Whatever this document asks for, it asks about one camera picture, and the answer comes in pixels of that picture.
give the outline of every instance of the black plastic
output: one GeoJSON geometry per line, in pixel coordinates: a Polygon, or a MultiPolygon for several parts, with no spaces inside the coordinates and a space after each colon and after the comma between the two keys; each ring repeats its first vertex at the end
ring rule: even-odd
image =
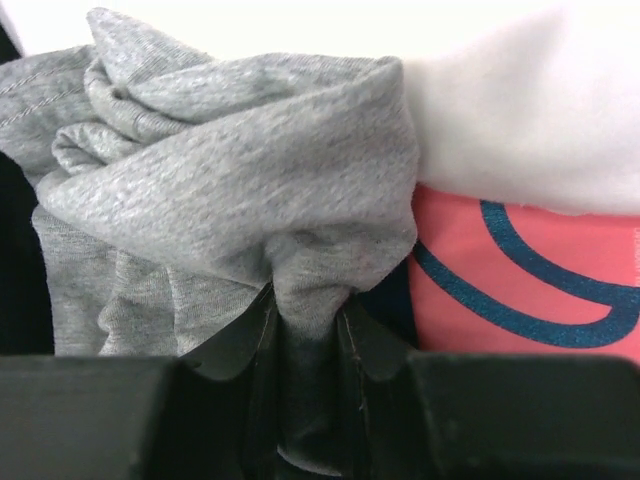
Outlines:
{"type": "Polygon", "coordinates": [[[417,352],[355,301],[338,333],[349,478],[640,479],[630,362],[417,352]]]}
{"type": "Polygon", "coordinates": [[[183,361],[0,359],[0,478],[273,478],[274,303],[266,289],[183,361]]]}

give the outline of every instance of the gray fabric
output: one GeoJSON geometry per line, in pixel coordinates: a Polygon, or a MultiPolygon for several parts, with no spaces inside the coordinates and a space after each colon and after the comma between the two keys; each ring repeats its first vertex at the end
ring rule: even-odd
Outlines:
{"type": "Polygon", "coordinates": [[[401,62],[220,62],[88,20],[95,48],[0,68],[0,149],[37,184],[57,354],[183,354],[273,280],[283,453],[335,471],[334,315],[416,236],[401,62]]]}

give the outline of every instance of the clothing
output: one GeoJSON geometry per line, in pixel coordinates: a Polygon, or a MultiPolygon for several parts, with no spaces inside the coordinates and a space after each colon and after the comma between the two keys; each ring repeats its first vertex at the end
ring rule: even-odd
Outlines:
{"type": "MultiPolygon", "coordinates": [[[[0,63],[19,57],[0,27],[0,63]]],[[[35,192],[22,171],[0,152],[0,355],[53,353],[44,261],[31,226],[35,205],[35,192]]]]}
{"type": "Polygon", "coordinates": [[[640,363],[640,217],[566,216],[419,187],[421,347],[640,363]]]}
{"type": "Polygon", "coordinates": [[[401,62],[220,62],[105,9],[88,20],[95,48],[0,69],[0,148],[36,185],[56,353],[184,354],[272,280],[283,455],[334,472],[334,315],[416,237],[401,62]]]}
{"type": "Polygon", "coordinates": [[[640,213],[638,6],[558,3],[407,59],[422,184],[559,213],[640,213]]]}

